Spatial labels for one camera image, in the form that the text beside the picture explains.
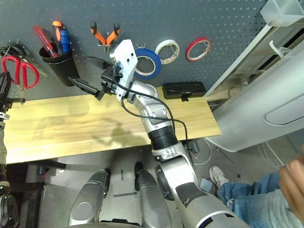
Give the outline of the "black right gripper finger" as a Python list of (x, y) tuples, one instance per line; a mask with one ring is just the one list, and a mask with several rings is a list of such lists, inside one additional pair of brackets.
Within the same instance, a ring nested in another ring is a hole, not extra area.
[(104, 59), (100, 59), (98, 57), (85, 57), (85, 60), (89, 61), (90, 63), (92, 63), (93, 65), (95, 65), (96, 67), (98, 67), (100, 69), (107, 69), (107, 68), (113, 66), (112, 63), (110, 63)]
[(101, 100), (105, 94), (102, 90), (90, 85), (87, 81), (83, 79), (69, 77), (69, 80), (73, 85), (78, 87), (83, 92), (94, 96), (97, 100)]

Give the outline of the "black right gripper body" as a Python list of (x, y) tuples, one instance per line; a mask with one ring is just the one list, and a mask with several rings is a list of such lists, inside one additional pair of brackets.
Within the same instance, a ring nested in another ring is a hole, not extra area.
[(122, 73), (120, 72), (122, 68), (115, 64), (113, 66), (108, 66), (101, 75), (101, 86), (102, 92), (107, 93), (109, 95), (115, 95), (117, 84), (120, 79), (123, 77)]

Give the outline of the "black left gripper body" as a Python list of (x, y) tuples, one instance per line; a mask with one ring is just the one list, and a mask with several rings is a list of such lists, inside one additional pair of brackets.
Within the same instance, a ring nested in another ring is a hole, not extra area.
[(8, 98), (7, 96), (1, 96), (0, 97), (0, 112), (6, 113), (13, 104), (12, 98)]

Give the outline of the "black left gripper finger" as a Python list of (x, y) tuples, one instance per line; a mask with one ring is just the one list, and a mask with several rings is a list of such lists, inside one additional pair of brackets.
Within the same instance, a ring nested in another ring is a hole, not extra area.
[(0, 94), (8, 95), (11, 87), (11, 77), (10, 73), (2, 72), (0, 74)]

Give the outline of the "bystander hand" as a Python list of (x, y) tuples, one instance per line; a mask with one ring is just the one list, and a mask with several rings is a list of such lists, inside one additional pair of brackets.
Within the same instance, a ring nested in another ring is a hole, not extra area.
[(302, 154), (279, 170), (279, 186), (292, 212), (304, 222), (304, 146)]

